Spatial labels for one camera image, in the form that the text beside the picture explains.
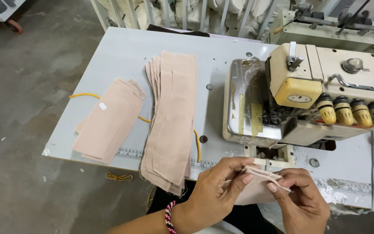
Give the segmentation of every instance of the pink black bracelet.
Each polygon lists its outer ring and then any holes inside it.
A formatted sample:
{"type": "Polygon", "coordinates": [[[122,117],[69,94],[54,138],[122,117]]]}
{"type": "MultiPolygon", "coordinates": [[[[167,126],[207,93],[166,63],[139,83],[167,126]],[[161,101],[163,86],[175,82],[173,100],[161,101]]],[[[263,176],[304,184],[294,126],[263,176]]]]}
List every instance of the pink black bracelet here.
{"type": "Polygon", "coordinates": [[[169,234],[177,234],[171,223],[171,209],[175,206],[175,201],[170,202],[165,208],[165,224],[167,225],[169,234]]]}

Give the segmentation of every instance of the cart wheel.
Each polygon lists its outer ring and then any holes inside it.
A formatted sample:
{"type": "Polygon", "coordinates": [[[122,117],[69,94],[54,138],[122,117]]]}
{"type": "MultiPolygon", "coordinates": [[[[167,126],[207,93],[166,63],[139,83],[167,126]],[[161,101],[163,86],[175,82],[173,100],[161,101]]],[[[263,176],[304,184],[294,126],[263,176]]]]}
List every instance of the cart wheel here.
{"type": "Polygon", "coordinates": [[[7,28],[15,33],[18,33],[18,34],[22,34],[23,33],[23,28],[15,21],[13,21],[12,19],[9,19],[7,20],[6,22],[4,22],[5,26],[7,26],[7,28]]]}

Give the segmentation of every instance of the white work table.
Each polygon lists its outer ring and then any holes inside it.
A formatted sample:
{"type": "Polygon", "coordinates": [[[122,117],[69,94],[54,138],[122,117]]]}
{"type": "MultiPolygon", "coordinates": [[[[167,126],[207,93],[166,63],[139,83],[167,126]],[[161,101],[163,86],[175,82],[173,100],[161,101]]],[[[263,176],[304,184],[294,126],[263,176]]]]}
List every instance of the white work table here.
{"type": "MultiPolygon", "coordinates": [[[[151,32],[137,29],[109,27],[86,68],[74,94],[93,93],[101,96],[116,78],[135,79],[145,90],[140,116],[151,119],[153,94],[150,90],[144,65],[153,55],[163,50],[175,53],[194,54],[198,63],[197,108],[194,129],[198,135],[208,137],[200,144],[202,161],[197,162],[195,140],[192,142],[192,176],[216,164],[222,157],[243,156],[243,145],[223,139],[224,81],[234,59],[247,59],[247,52],[260,60],[266,60],[277,45],[254,42],[234,42],[218,38],[151,32]],[[214,88],[207,90],[206,85],[214,88]]],[[[149,124],[137,120],[110,165],[102,164],[71,150],[77,137],[75,126],[83,120],[96,104],[91,96],[70,99],[56,125],[43,155],[59,159],[98,164],[125,170],[138,171],[143,154],[149,124]]],[[[371,144],[370,134],[344,141],[337,141],[335,151],[294,146],[295,167],[310,171],[319,188],[331,186],[336,192],[347,196],[341,203],[348,206],[371,207],[371,144]],[[320,166],[309,164],[316,158],[320,166]]],[[[271,171],[280,168],[271,167],[271,171]]]]}

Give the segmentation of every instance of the pink fabric piece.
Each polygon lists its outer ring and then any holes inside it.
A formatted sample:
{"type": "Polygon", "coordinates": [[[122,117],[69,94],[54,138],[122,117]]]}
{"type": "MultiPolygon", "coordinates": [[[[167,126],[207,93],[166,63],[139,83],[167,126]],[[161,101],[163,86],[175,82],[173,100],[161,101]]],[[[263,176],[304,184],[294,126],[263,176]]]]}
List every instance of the pink fabric piece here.
{"type": "Polygon", "coordinates": [[[194,55],[167,51],[158,58],[154,56],[145,66],[154,92],[155,113],[141,162],[141,175],[163,190],[181,195],[184,176],[191,176],[197,60],[194,55]]]}
{"type": "Polygon", "coordinates": [[[278,180],[283,178],[280,175],[250,166],[245,166],[242,173],[252,174],[253,180],[239,194],[238,198],[236,199],[235,205],[243,206],[249,204],[274,202],[275,198],[268,190],[266,186],[267,182],[273,182],[278,185],[280,189],[284,189],[288,193],[291,192],[289,188],[283,187],[278,184],[278,180]]]}
{"type": "Polygon", "coordinates": [[[76,126],[79,135],[72,149],[83,157],[110,164],[135,124],[144,98],[134,80],[115,80],[89,116],[76,126]]]}

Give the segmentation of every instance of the stained floor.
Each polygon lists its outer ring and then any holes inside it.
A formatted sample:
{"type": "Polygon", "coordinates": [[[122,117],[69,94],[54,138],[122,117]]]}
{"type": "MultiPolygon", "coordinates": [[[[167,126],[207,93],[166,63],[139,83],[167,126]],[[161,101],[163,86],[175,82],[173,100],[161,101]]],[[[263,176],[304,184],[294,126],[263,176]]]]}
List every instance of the stained floor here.
{"type": "MultiPolygon", "coordinates": [[[[145,214],[138,173],[41,156],[104,34],[90,1],[28,0],[13,19],[22,35],[0,24],[0,233],[101,233],[145,214]]],[[[374,213],[328,225],[374,233],[374,213]]]]}

